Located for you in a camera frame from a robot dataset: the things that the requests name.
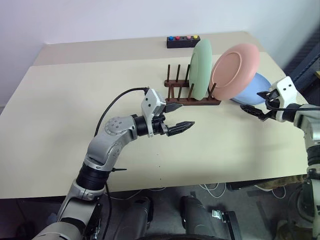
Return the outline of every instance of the plate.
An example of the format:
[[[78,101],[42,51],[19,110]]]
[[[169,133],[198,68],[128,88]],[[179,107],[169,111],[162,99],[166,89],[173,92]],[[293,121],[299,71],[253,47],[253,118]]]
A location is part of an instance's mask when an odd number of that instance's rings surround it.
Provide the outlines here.
[[[194,47],[190,62],[189,86],[194,84],[192,97],[202,100],[207,92],[212,68],[212,48],[208,39],[200,40]]]
[[[256,73],[249,85],[237,96],[232,98],[232,100],[239,104],[262,104],[265,102],[265,100],[262,97],[258,96],[257,93],[268,91],[270,86],[270,82],[264,76]]]
[[[260,63],[256,45],[241,43],[229,48],[215,63],[209,89],[216,83],[212,96],[223,101],[235,97],[254,78]]]

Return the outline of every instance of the green plate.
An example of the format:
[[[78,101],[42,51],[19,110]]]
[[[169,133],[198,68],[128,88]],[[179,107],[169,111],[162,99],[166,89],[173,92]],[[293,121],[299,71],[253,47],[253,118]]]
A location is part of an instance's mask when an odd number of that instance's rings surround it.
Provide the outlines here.
[[[207,92],[212,68],[212,48],[208,39],[200,40],[194,47],[189,72],[189,86],[193,86],[192,97],[202,100]]]

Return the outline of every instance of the blue plate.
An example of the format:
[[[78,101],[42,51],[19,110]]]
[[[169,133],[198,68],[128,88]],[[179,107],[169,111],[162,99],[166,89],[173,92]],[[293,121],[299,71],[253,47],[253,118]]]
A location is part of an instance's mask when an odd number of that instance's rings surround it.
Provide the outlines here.
[[[258,92],[268,91],[271,84],[270,82],[261,74],[256,73],[249,83],[249,85],[240,92],[237,96],[232,98],[233,101],[239,104],[249,104],[249,105],[257,105],[264,103],[265,100],[258,96]]]

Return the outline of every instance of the floor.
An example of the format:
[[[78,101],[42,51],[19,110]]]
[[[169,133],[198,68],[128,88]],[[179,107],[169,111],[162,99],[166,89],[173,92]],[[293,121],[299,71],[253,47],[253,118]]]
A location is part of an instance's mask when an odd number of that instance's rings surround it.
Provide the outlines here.
[[[256,187],[248,187],[238,191],[226,190],[221,198],[215,199],[207,191],[195,186],[168,187],[162,191],[141,191],[130,200],[112,200],[112,218],[107,233],[106,240],[113,238],[114,232],[124,211],[139,196],[148,196],[154,200],[154,217],[148,235],[166,233],[185,233],[181,224],[179,201],[181,196],[195,192],[196,197],[208,209],[211,210],[235,211],[244,240],[273,240],[276,234],[279,220],[287,219],[287,206],[290,194],[297,185],[286,186],[286,197],[284,199],[275,198],[271,192],[264,192]],[[213,191],[219,195],[224,188],[224,184]],[[135,191],[117,192],[112,195],[117,198],[127,198]],[[283,189],[277,189],[276,194],[281,196]],[[25,220],[35,223],[36,231],[39,232],[46,225],[55,219],[55,214],[60,208],[63,197],[49,198],[45,202],[37,198],[29,199],[0,199],[0,239],[14,237],[19,224]],[[102,210],[103,216],[108,215],[108,208]],[[296,218],[295,212],[289,211],[292,218]],[[221,220],[210,217],[217,237],[230,239],[228,228]],[[104,227],[106,217],[102,220]]]

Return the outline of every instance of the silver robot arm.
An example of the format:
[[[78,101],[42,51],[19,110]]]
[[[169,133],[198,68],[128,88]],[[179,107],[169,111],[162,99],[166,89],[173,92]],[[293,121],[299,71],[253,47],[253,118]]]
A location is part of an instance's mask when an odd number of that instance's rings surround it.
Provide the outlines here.
[[[79,174],[58,212],[57,222],[43,229],[34,240],[80,240],[88,235],[88,226],[97,225],[100,220],[102,205],[99,201],[109,174],[125,170],[114,168],[121,150],[138,136],[172,136],[190,128],[195,122],[185,121],[173,127],[164,124],[166,118],[163,113],[172,112],[181,106],[166,104],[165,99],[150,88],[141,103],[142,116],[110,119],[90,142]]]
[[[265,99],[267,109],[264,114],[251,105],[241,108],[260,120],[268,118],[278,122],[292,122],[304,132],[304,143],[307,152],[307,179],[302,185],[300,194],[301,210],[306,218],[313,221],[312,237],[320,239],[320,108],[310,104],[296,103],[297,90],[289,76],[274,83],[269,91],[258,92]]]

